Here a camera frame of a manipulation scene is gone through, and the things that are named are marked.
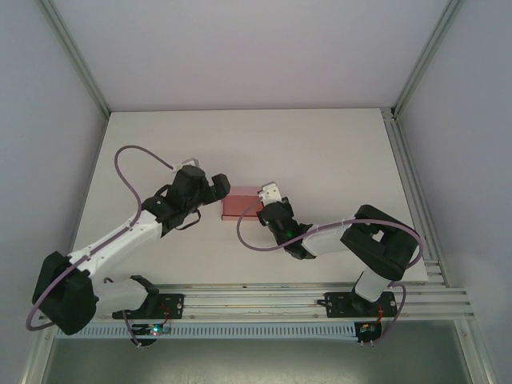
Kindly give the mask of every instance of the white tabletop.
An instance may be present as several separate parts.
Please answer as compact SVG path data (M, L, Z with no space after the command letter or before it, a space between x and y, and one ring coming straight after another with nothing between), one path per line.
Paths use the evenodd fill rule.
M171 163L197 158L208 178L224 173L232 186L275 181L295 218L328 223L371 204L412 225L380 110L225 110L114 113L87 196L75 249L119 226L134 198L114 170L115 151L127 144ZM136 150L120 167L142 196L152 196L173 174ZM201 222L133 253L112 278L141 274L153 283L354 282L364 264L349 251L299 261L286 252L259 253L237 240L236 222L221 221L221 203L201 208ZM242 224L244 238L275 245L259 222ZM423 263L404 281L428 279Z

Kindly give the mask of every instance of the metal enclosure frame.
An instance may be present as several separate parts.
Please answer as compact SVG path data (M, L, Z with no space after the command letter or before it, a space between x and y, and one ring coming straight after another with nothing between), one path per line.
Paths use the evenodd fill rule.
M425 239L427 250L425 264L429 281L406 284L408 297L398 320L454 321L473 382L494 384L496 378L467 294L463 288L450 286L449 276L443 267L441 248L404 134L390 108L382 109L382 120L386 126L414 226ZM179 292L186 295L183 319L173 323L181 329L193 330L189 333L182 331L175 333L174 336L163 337L206 338L208 332L220 327L226 330L226 333L229 332L230 338L248 338L248 334L239 331L241 328L259 328L265 332L268 329L270 335L270 330L277 327L282 329L284 334L289 332L288 335L295 332L292 329L301 329L296 333L297 338L315 336L350 339L345 331L337 333L335 329L340 326L350 328L356 319L330 319L326 316L325 308L317 305L316 300L323 298L325 292L349 291L351 287L350 284L333 283L160 286L162 292ZM401 291L394 292L397 300L401 300ZM39 332L32 341L20 383L41 382L56 338L124 337L117 331L123 326L122 321L96 318L83 332L71 337L53 328Z

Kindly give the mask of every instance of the purple cable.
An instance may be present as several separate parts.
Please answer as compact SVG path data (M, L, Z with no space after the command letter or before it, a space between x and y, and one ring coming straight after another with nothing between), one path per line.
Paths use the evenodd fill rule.
M281 244L279 246L271 246L269 248L259 248L257 246L252 246L251 244L248 244L242 238L242 234L240 233L240 224L242 223L244 216L246 216L246 214L250 210L255 208L260 203L261 203L261 200L258 200L255 204L252 204L251 206L247 207L247 209L240 215L240 217L238 218L238 221L237 221L238 240L240 240L240 242L245 247L249 248L250 250L256 250L258 252L269 252L272 250L280 250L281 248L284 248L285 246L293 244L294 242L301 240L303 238L307 238L308 236L311 236L312 234L316 234L318 232L322 232L323 230L330 230L332 228L337 228L339 226L344 226L344 225L348 225L348 224L379 224L382 226L392 226L393 228L403 230L404 232L407 232L408 234L410 234L414 238L414 240L416 240L416 242L418 242L418 248L419 248L418 255L416 256L416 258L414 258L414 260L412 262L410 262L407 265L407 268L406 268L407 270L409 268L411 268L412 266L414 266L416 263L418 263L423 257L423 249L424 249L423 241L422 241L422 238L419 236L419 234L415 230L413 230L412 228L405 226L403 224L398 224L396 222L388 222L386 220L377 220L377 219L372 219L372 218L352 218L350 220L344 220L341 222L333 222L332 224L326 224L324 226L319 226L318 228L311 230L309 232L306 232L305 234L301 234L300 236L297 236L296 238L292 238L288 242L284 242L283 244ZM381 335L381 337L377 339L377 341L383 339L385 335L388 335L388 333L391 332L391 330L393 329L394 325L396 324L396 322L398 320L398 316L400 316L400 313L402 312L402 308L403 308L404 304L406 303L406 296L407 296L406 286L404 286L400 282L391 282L388 285L388 287L393 287L393 286L400 286L402 288L402 290L403 290L402 302L400 303L400 307L397 310L397 314L394 316L393 320L391 321L391 324L387 327L386 332L384 332Z
M124 152L125 150L141 150L142 152L148 154L152 158L158 160L161 164L163 164L167 168L171 168L172 170L174 169L171 164L169 164L168 162L166 162L165 160L163 160L162 158L160 158L159 156L157 156L156 154L154 154L153 152L151 152L150 150L148 150L142 146L130 145L130 146L122 146L121 148L118 149L118 151L115 153L115 156L114 156L114 168L115 168L115 171L118 173L118 176L121 179L121 181L125 184L125 186L134 195L135 201L137 203L137 213L135 214L134 218L130 221L130 224L127 227L123 228L122 230L120 230L119 232L112 235L110 238L108 238L107 240L105 240L104 242L102 242L101 244L96 246L95 248L93 248L90 252L89 257L84 256L84 257L80 258L75 264L66 268L66 270L64 272L62 272L59 276L57 276L57 278L55 280L53 280L51 284L48 285L48 287L42 292L41 296L39 296L38 300L36 300L36 302L34 303L32 308L30 309L28 316L26 317L25 326L28 330L32 330L32 331L44 330L45 328L52 326L54 324L53 322L48 322L47 324L43 324L41 326L32 326L32 320L35 316L35 313L39 309L41 303L48 297L48 295L50 294L52 289L55 288L56 285L59 284L68 274L70 274L73 270L78 268L78 266L80 266L85 261L89 260L90 257L92 257L94 254L96 254L97 252L99 252L100 250L102 250L103 248L108 246L109 244L111 244L114 240L123 236L128 230L130 230L130 228L132 226L135 225L138 218L141 217L141 213L142 213L141 197L138 195L137 191L135 190L135 188L133 188L133 186L130 184L130 182L128 182L128 180L126 180L126 178L124 177L124 175L121 172L121 169L119 168L119 155L121 154L121 152Z
M103 282L104 283L114 282L114 280L112 280L111 278L104 278ZM122 318L125 319L125 324L126 324L126 328L128 329L128 333L130 333L131 339L134 341L134 344L137 346L137 348L139 348L141 343L139 340L137 340L137 337L134 334L134 330L131 329L131 325L128 322L128 317L126 316L126 311L122 310L121 312L122 312Z

